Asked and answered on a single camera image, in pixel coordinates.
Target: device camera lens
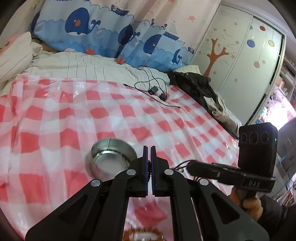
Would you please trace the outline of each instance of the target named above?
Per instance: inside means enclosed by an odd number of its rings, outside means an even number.
[[[258,134],[256,132],[251,132],[249,138],[250,138],[250,143],[254,145],[258,141]]]
[[[261,135],[262,143],[266,144],[268,142],[268,139],[269,139],[268,133],[267,132],[262,133],[262,135]]]
[[[242,136],[241,136],[241,142],[242,143],[245,143],[247,141],[247,135],[244,133],[244,134],[242,134]]]

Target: brown tree trunk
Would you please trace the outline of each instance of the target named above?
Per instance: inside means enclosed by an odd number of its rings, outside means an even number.
[[[203,76],[205,76],[205,77],[209,77],[211,68],[213,67],[213,64],[215,63],[215,61],[218,58],[220,58],[223,55],[229,55],[229,53],[225,52],[225,50],[226,50],[225,47],[223,47],[220,54],[215,54],[215,45],[216,45],[216,42],[218,41],[218,39],[211,39],[211,40],[212,40],[212,51],[211,51],[211,54],[207,54],[207,56],[210,58],[210,64],[209,64],[207,70],[203,74]]]

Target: curtain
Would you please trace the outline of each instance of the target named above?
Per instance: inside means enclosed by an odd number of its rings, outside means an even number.
[[[34,34],[59,51],[160,71],[188,65],[217,0],[46,0]]]

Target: wardrobe door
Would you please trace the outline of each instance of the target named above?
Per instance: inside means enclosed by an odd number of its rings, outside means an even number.
[[[258,106],[275,70],[282,35],[253,18],[242,51],[219,94],[245,124]]]
[[[219,90],[237,58],[249,29],[252,15],[220,5],[190,64],[210,77],[210,85]]]

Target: starfish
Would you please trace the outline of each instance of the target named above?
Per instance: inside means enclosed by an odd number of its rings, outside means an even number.
[[[194,16],[190,16],[189,15],[189,18],[188,18],[189,20],[191,20],[192,22],[194,21],[194,20],[196,20],[196,18],[194,17]]]

